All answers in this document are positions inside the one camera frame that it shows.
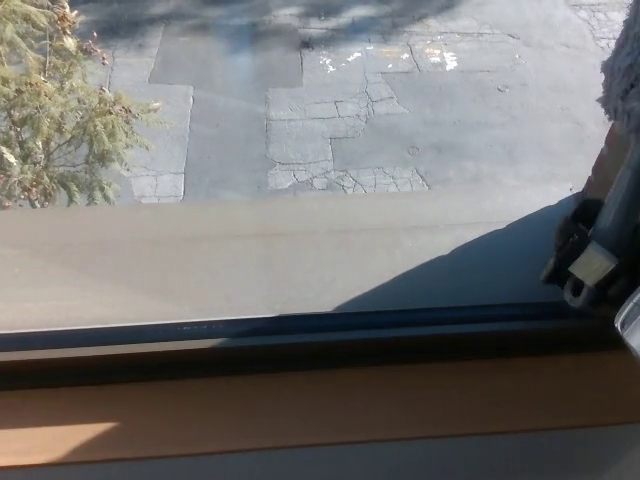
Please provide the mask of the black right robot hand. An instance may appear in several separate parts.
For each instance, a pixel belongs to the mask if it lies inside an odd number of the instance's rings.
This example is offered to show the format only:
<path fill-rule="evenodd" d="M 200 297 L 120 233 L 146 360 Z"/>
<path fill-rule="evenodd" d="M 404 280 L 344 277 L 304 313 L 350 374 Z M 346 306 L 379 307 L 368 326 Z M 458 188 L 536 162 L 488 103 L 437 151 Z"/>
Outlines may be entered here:
<path fill-rule="evenodd" d="M 602 200 L 580 201 L 560 223 L 541 281 L 576 308 L 618 309 L 639 287 L 639 224 L 620 234 L 598 229 Z"/>

